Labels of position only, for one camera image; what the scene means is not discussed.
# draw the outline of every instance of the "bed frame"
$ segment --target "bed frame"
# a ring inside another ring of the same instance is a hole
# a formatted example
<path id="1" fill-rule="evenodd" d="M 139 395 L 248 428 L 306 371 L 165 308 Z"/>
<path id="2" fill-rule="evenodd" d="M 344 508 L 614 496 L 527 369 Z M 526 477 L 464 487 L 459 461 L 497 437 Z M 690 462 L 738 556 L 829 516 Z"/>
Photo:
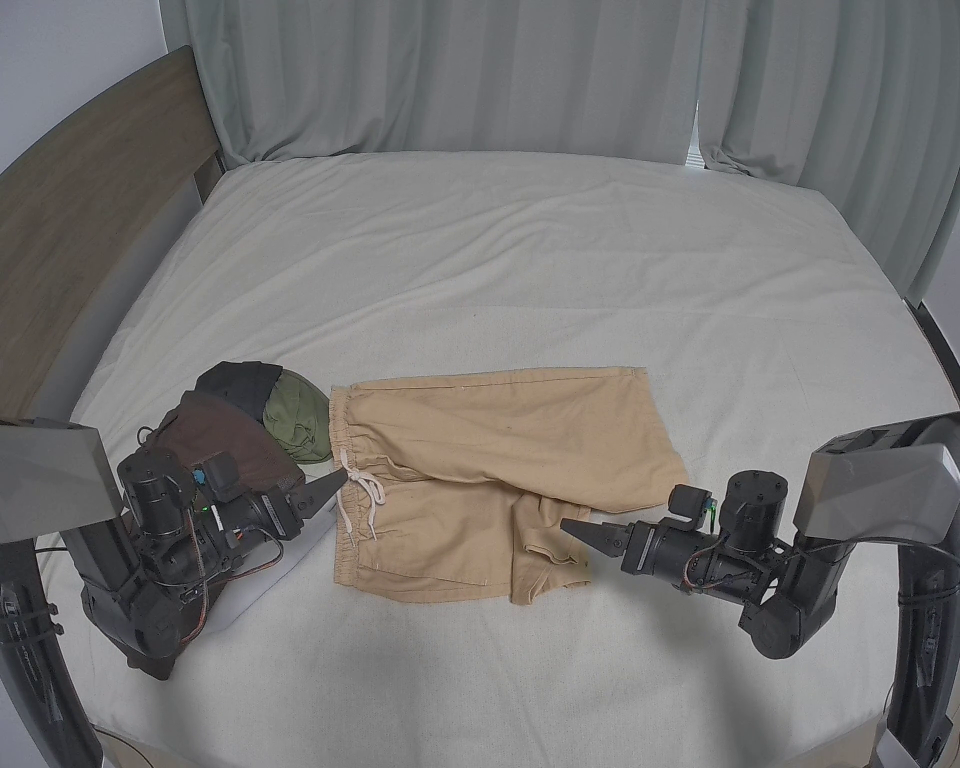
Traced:
<path id="1" fill-rule="evenodd" d="M 125 260 L 186 185 L 196 199 L 191 177 L 206 200 L 223 173 L 219 151 L 184 46 L 87 102 L 0 174 L 0 417 L 69 416 L 156 267 L 118 290 Z M 56 383 L 69 393 L 58 408 L 38 404 L 51 377 L 69 379 Z"/>

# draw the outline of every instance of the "white wall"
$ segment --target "white wall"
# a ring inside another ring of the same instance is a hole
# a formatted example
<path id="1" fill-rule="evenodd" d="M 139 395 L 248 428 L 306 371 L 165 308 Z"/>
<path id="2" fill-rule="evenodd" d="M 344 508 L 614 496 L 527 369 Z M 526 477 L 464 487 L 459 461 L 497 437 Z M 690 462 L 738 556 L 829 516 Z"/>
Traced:
<path id="1" fill-rule="evenodd" d="M 0 171 L 166 52 L 157 0 L 0 0 Z M 0 744 L 0 765 L 45 765 L 2 689 Z"/>
<path id="2" fill-rule="evenodd" d="M 926 290 L 924 304 L 960 360 L 960 217 L 944 248 L 944 257 Z"/>

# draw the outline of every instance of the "white drawstring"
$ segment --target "white drawstring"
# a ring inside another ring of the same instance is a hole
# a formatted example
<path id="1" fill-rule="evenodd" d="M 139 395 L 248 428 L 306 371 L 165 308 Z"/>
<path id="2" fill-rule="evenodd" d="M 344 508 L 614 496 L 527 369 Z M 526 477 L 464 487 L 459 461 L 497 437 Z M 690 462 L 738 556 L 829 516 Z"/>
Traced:
<path id="1" fill-rule="evenodd" d="M 351 469 L 347 463 L 347 450 L 345 448 L 340 449 L 340 466 L 347 471 L 347 477 L 360 486 L 364 491 L 367 492 L 367 496 L 370 498 L 370 512 L 367 514 L 367 525 L 370 526 L 370 532 L 373 536 L 373 540 L 376 541 L 376 531 L 373 528 L 373 519 L 376 517 L 376 505 L 385 504 L 387 502 L 387 497 L 383 492 L 383 486 L 380 484 L 380 481 L 377 480 L 369 472 L 361 472 L 359 469 Z M 337 491 L 337 507 L 340 509 L 340 518 L 344 522 L 344 527 L 347 529 L 347 535 L 350 537 L 350 543 L 356 547 L 357 542 L 353 538 L 353 524 L 350 522 L 350 518 L 347 517 L 347 510 L 344 509 L 344 498 L 341 495 L 340 491 Z"/>

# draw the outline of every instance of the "fitted sheet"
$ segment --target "fitted sheet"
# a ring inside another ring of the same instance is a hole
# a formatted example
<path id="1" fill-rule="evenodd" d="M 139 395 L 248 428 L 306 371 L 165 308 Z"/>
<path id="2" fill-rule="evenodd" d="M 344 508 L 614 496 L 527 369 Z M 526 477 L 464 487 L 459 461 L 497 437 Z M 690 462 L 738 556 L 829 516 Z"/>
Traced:
<path id="1" fill-rule="evenodd" d="M 790 483 L 833 435 L 953 410 L 909 312 L 817 192 L 639 161 L 386 154 L 227 173 L 117 332 L 74 420 L 116 463 L 197 375 L 258 359 L 322 389 L 642 367 L 691 482 Z M 663 509 L 618 516 L 659 519 Z M 203 766 L 775 765 L 879 713 L 894 547 L 860 545 L 835 616 L 764 659 L 738 610 L 591 558 L 533 606 L 399 604 L 333 584 L 331 536 L 167 682 L 44 581 L 87 713 Z"/>

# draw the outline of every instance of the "curtain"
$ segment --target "curtain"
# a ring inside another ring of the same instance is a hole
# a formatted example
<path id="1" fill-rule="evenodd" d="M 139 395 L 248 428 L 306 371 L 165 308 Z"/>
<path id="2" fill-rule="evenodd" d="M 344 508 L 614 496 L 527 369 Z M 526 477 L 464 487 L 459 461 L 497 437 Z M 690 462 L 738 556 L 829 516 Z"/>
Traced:
<path id="1" fill-rule="evenodd" d="M 914 303 L 960 196 L 958 0 L 708 0 L 708 168 L 819 190 Z"/>
<path id="2" fill-rule="evenodd" d="M 705 0 L 175 6 L 168 37 L 185 21 L 231 168 L 388 150 L 686 157 Z"/>

